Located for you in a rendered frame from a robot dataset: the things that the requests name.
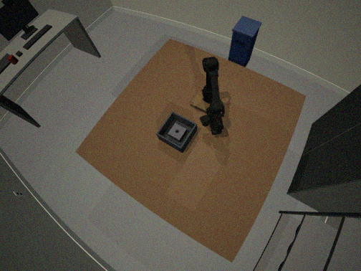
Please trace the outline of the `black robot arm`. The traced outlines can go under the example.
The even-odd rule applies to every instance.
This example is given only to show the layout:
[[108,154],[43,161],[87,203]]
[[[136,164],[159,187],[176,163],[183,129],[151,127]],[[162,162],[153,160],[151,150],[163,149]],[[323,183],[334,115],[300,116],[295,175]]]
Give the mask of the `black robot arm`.
[[[222,118],[225,114],[225,107],[220,99],[218,88],[218,68],[219,63],[216,57],[203,58],[203,69],[206,72],[206,86],[202,89],[204,101],[209,105],[211,118],[213,118],[214,130],[222,130]],[[212,123],[208,115],[200,117],[203,126],[208,126]]]

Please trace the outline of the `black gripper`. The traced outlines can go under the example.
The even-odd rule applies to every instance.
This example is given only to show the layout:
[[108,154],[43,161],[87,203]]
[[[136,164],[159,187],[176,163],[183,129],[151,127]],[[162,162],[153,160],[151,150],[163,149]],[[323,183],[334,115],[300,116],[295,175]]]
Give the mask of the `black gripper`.
[[[206,108],[206,111],[207,111],[207,113],[210,113],[210,108],[209,108],[209,107]],[[210,116],[210,118],[211,118],[211,114],[210,114],[209,116]],[[211,126],[211,132],[212,132],[212,134],[213,134],[213,135],[220,134],[220,133],[222,132],[221,130],[214,130],[213,118],[211,118],[211,121],[212,121],[212,123],[210,124],[210,126]]]

